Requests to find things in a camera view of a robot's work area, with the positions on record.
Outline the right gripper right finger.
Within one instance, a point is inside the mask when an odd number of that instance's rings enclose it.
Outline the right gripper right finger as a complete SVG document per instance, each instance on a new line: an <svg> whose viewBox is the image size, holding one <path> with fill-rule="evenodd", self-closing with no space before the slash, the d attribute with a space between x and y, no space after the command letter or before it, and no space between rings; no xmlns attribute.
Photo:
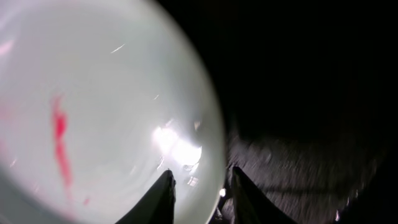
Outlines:
<svg viewBox="0 0 398 224"><path fill-rule="evenodd" d="M236 223L296 224L276 207L239 167L233 167L231 189Z"/></svg>

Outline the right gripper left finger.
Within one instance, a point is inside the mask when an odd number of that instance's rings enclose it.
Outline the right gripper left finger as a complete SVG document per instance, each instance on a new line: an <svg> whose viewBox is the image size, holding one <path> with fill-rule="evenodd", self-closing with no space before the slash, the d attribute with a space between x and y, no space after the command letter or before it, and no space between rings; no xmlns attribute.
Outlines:
<svg viewBox="0 0 398 224"><path fill-rule="evenodd" d="M173 224L175 184L172 171L164 171L140 201L116 224Z"/></svg>

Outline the light blue plate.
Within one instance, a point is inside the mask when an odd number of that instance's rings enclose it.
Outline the light blue plate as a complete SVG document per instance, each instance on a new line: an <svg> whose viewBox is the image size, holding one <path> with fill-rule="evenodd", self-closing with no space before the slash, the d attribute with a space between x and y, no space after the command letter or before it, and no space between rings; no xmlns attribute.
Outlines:
<svg viewBox="0 0 398 224"><path fill-rule="evenodd" d="M208 223L226 164L213 85L154 1L1 2L1 222L116 223L161 174Z"/></svg>

